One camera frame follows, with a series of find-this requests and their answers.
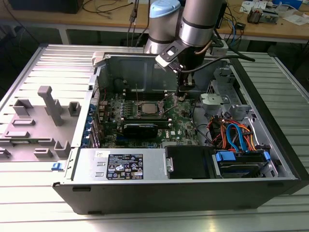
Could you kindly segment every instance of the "blue clip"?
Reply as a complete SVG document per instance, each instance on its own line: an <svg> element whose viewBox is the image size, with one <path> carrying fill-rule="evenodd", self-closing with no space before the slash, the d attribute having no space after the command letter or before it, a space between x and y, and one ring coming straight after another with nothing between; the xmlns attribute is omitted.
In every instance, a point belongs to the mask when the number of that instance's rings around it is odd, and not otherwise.
<svg viewBox="0 0 309 232"><path fill-rule="evenodd" d="M54 163L52 167L52 171L63 171L62 163Z"/></svg>
<svg viewBox="0 0 309 232"><path fill-rule="evenodd" d="M264 151L264 156L265 156L267 161L271 160L270 155L269 155L269 153L267 151Z"/></svg>
<svg viewBox="0 0 309 232"><path fill-rule="evenodd" d="M94 112L94 111L96 111L96 107L95 107L95 105L94 104L90 104L89 105L89 110L88 110L89 112Z"/></svg>
<svg viewBox="0 0 309 232"><path fill-rule="evenodd" d="M86 131L83 132L83 136L88 136L89 134L90 134L90 131L86 130Z"/></svg>
<svg viewBox="0 0 309 232"><path fill-rule="evenodd" d="M86 123L86 124L85 124L85 128L86 128L86 129L90 129L90 128L91 128L91 124Z"/></svg>
<svg viewBox="0 0 309 232"><path fill-rule="evenodd" d="M89 139L82 138L82 143L87 144L89 142Z"/></svg>
<svg viewBox="0 0 309 232"><path fill-rule="evenodd" d="M90 117L90 116L87 116L87 118L86 118L86 122L87 122L87 123L90 123L90 122L92 122L92 117Z"/></svg>
<svg viewBox="0 0 309 232"><path fill-rule="evenodd" d="M217 162L220 162L220 161L235 161L236 157L235 157L234 153L231 152L231 151L219 151L216 154L216 159L217 159Z"/></svg>

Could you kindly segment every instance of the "warning label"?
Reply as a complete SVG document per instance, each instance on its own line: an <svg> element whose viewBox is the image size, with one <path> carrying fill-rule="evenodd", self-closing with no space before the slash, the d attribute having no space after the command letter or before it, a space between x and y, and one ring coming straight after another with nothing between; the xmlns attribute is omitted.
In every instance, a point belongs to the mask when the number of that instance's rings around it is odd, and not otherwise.
<svg viewBox="0 0 309 232"><path fill-rule="evenodd" d="M143 179L143 154L111 154L108 157L107 179Z"/></svg>

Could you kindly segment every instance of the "blue cable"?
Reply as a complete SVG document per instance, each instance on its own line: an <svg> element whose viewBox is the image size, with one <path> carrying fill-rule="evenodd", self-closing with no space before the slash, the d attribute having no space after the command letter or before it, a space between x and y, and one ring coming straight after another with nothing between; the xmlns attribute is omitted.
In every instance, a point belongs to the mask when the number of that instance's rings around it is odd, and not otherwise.
<svg viewBox="0 0 309 232"><path fill-rule="evenodd" d="M233 39L232 39L232 42L231 42L231 44L235 41L235 36L236 36L236 30L235 30L235 25L234 25L234 23L231 21L231 20L229 20L229 19L227 19L227 21L232 25L232 27L233 27Z"/></svg>
<svg viewBox="0 0 309 232"><path fill-rule="evenodd" d="M237 132L239 134L239 142L240 142L240 146L241 146L241 149L245 152L248 152L248 149L247 149L247 145L246 143L244 142L243 140L243 137L242 137L242 131L241 131L241 128L239 126L237 126L236 124L232 123L230 125L228 125L228 127L226 128L226 137L227 137L227 141L231 144L232 147L235 148L236 152L239 152L239 149L238 147L233 144L232 140L231 140L231 136L230 136L230 130L232 127L235 127L237 129Z"/></svg>

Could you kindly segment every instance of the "motherboard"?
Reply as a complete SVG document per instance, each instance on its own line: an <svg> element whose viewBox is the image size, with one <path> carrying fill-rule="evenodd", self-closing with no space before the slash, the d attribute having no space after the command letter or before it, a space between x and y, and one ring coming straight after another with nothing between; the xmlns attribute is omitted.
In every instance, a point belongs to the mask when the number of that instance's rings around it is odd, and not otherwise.
<svg viewBox="0 0 309 232"><path fill-rule="evenodd" d="M106 94L98 121L101 148L164 148L198 145L191 122L191 100L178 101L173 93Z"/></svg>

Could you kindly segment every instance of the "circuit board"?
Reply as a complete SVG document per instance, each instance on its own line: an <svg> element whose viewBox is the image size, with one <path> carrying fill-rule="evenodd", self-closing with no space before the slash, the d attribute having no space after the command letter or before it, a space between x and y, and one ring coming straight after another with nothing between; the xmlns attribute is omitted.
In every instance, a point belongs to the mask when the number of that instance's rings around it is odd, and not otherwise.
<svg viewBox="0 0 309 232"><path fill-rule="evenodd" d="M152 105L155 103L155 101L139 101L139 105L146 106L149 113L153 113ZM128 139L119 130L123 125L124 116L130 113L131 117L134 117L139 113L137 101L125 101L118 95L114 95L106 98L105 105L105 112L100 114L104 133L101 141L102 148L164 148L167 145L198 145L198 137L190 119L192 108L190 100L178 102L172 109L170 108L174 106L173 98L164 101L165 109L170 109L163 117L166 118L166 122L156 123L159 126L168 123L169 127L159 127L157 137L152 139Z"/></svg>

